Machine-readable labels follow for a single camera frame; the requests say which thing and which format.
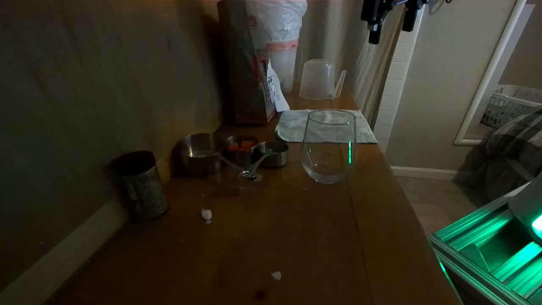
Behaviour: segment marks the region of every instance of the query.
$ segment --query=baseboard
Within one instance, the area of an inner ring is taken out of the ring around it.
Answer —
[[[397,177],[413,177],[435,180],[458,180],[464,181],[471,174],[470,171],[458,171],[450,169],[423,168],[392,166],[393,174]]]
[[[125,210],[118,202],[106,203],[2,290],[0,304],[43,304],[127,219]]]

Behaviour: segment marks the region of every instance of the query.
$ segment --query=measuring cup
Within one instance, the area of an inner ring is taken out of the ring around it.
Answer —
[[[311,59],[303,65],[299,96],[306,99],[333,99],[340,97],[346,70],[335,85],[335,64],[326,59]]]

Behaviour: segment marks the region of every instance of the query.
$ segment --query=white laundry basket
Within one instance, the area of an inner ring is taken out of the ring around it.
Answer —
[[[499,85],[483,113],[481,123],[499,128],[516,116],[542,106],[542,90],[515,85]]]

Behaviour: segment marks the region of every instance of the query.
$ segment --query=dish towel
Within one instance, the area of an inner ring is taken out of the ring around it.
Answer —
[[[308,113],[311,111],[310,109],[284,111],[275,129],[277,136],[285,142],[303,142]],[[375,135],[362,112],[359,110],[347,111],[352,112],[356,116],[357,143],[377,143]],[[336,141],[322,140],[322,142],[341,143],[342,141],[337,139]]]

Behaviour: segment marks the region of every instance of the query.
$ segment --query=green light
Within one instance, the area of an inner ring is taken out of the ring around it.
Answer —
[[[542,215],[538,216],[531,225],[533,227],[534,232],[542,237]]]
[[[352,164],[352,142],[348,141],[348,164]]]

